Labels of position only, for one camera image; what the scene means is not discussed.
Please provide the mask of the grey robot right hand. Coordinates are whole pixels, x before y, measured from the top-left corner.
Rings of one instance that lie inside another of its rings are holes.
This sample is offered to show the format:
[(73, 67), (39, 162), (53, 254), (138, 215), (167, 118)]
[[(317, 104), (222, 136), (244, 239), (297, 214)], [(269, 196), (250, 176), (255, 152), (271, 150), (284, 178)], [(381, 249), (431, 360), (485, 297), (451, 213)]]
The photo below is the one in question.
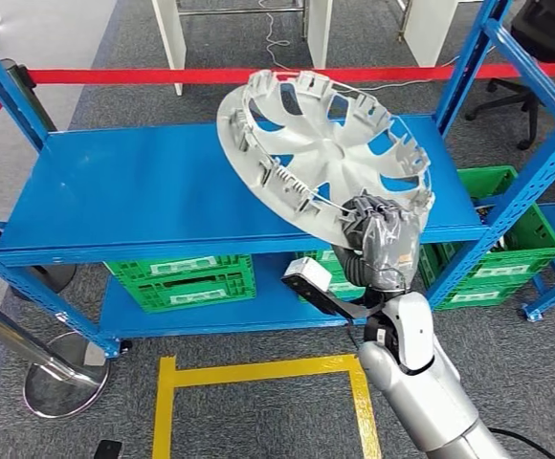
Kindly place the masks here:
[(344, 204), (349, 246), (333, 252), (352, 284), (406, 293), (415, 276), (422, 229), (412, 211), (395, 201), (359, 195)]

